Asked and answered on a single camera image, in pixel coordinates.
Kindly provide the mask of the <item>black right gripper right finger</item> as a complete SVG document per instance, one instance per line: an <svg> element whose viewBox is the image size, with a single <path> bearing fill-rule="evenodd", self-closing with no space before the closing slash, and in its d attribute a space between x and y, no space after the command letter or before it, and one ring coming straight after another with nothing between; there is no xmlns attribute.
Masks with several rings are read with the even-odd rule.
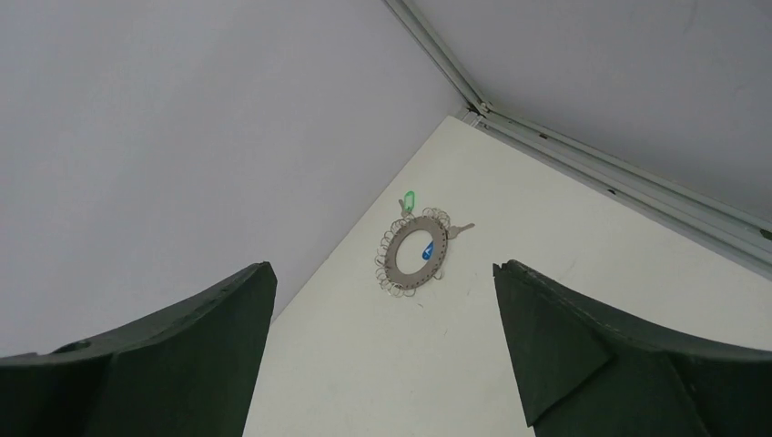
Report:
<svg viewBox="0 0 772 437"><path fill-rule="evenodd" d="M768 436L771 354L654 324L519 261L493 266L538 436Z"/></svg>

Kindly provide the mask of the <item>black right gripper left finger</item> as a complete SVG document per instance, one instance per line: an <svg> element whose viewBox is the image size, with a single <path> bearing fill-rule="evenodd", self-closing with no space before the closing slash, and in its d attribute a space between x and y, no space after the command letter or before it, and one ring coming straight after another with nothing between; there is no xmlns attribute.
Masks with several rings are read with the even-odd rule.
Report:
<svg viewBox="0 0 772 437"><path fill-rule="evenodd" d="M4 436L240 436L277 279L247 266L146 317L1 360Z"/></svg>

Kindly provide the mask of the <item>blue key tag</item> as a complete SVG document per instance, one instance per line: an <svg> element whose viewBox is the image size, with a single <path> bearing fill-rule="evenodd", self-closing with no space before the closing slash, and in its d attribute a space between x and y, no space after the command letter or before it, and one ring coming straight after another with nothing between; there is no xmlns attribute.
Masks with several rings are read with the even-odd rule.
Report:
<svg viewBox="0 0 772 437"><path fill-rule="evenodd" d="M423 259L423 260L426 260L426 261L430 260L430 259L431 259L431 257L432 257L433 249L434 249L434 243L433 243L433 242L430 242L430 243L429 243L429 244L428 244L428 245L425 247L425 249L424 249L424 250L423 250L423 252L422 252L422 259Z"/></svg>

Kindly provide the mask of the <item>green key tag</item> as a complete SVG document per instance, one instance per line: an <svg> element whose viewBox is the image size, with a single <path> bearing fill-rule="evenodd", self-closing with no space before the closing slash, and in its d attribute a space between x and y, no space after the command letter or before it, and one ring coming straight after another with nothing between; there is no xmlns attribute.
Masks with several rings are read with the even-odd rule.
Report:
<svg viewBox="0 0 772 437"><path fill-rule="evenodd" d="M415 208L415 192L407 191L402 198L402 209L407 213L412 213Z"/></svg>

